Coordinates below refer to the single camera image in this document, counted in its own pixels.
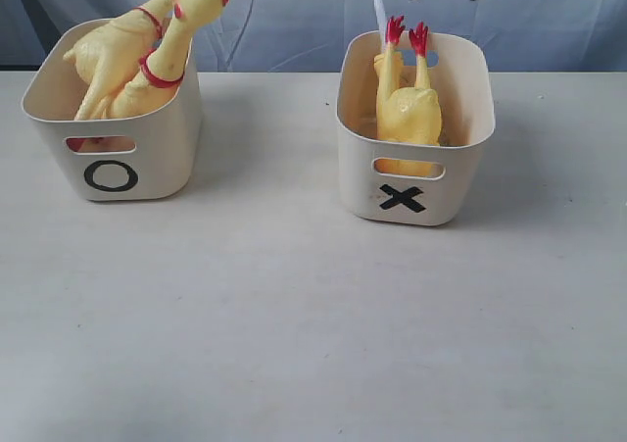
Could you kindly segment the broken chicken head neck piece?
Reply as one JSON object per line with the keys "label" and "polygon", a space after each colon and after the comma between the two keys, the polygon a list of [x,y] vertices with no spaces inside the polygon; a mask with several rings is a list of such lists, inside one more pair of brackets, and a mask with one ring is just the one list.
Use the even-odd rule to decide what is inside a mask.
{"label": "broken chicken head neck piece", "polygon": [[386,46],[387,29],[387,15],[385,12],[383,0],[373,0],[373,8],[380,37],[380,52],[383,53]]}

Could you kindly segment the broken chicken body piece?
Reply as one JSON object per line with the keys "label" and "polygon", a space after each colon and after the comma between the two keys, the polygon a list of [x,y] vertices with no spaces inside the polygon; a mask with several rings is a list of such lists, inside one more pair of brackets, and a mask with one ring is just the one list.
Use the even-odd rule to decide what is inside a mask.
{"label": "broken chicken body piece", "polygon": [[381,141],[414,145],[439,144],[442,111],[437,91],[431,86],[427,66],[429,27],[419,23],[409,30],[411,48],[416,58],[415,81],[401,86],[403,56],[397,50],[403,32],[404,18],[387,22],[385,48],[375,56],[373,66],[378,77],[376,92],[377,138]]}

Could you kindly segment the yellow rubber chicken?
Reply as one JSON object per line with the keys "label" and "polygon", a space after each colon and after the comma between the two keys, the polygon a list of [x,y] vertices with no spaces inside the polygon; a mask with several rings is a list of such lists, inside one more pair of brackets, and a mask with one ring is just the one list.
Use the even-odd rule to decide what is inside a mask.
{"label": "yellow rubber chicken", "polygon": [[88,120],[98,103],[133,79],[139,59],[163,37],[171,0],[148,0],[86,33],[63,60],[74,66],[87,90],[75,118]]}
{"label": "yellow rubber chicken", "polygon": [[105,99],[103,119],[128,119],[159,110],[184,79],[192,38],[218,18],[229,0],[167,0],[173,16],[159,46],[139,59],[136,76]]}

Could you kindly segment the white bin marked X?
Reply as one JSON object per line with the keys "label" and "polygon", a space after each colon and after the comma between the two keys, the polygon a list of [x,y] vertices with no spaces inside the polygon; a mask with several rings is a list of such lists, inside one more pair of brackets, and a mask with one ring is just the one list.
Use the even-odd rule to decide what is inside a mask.
{"label": "white bin marked X", "polygon": [[482,50],[464,38],[432,33],[430,68],[443,126],[438,145],[377,137],[375,31],[355,37],[345,54],[337,95],[339,191],[353,214],[374,221],[444,224],[458,213],[496,121]]}

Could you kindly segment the blue grey backdrop cloth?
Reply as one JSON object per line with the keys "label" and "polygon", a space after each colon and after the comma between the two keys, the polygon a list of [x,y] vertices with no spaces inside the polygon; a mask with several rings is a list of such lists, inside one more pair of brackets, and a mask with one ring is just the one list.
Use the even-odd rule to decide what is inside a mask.
{"label": "blue grey backdrop cloth", "polygon": [[[1,0],[1,65],[32,69],[74,25],[148,0]],[[476,43],[494,72],[622,72],[626,0],[384,0],[407,26]],[[203,72],[336,72],[372,0],[230,0],[195,37]]]}

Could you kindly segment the white bin marked O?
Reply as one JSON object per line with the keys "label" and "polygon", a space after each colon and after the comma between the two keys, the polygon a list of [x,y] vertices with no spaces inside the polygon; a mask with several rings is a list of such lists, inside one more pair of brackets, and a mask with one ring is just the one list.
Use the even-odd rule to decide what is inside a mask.
{"label": "white bin marked O", "polygon": [[26,90],[22,107],[74,191],[90,201],[168,197],[189,181],[203,110],[197,69],[159,110],[131,119],[78,121],[86,85],[64,54],[103,20],[66,31]]}

